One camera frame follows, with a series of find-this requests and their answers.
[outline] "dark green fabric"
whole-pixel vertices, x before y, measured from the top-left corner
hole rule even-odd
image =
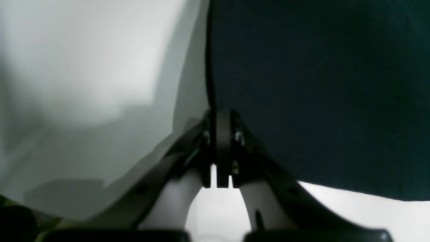
[[[216,106],[300,180],[430,200],[429,6],[214,0]]]

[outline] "dark fabric panel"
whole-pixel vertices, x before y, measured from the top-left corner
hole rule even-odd
[[[216,107],[300,180],[430,200],[429,6],[213,0]]]

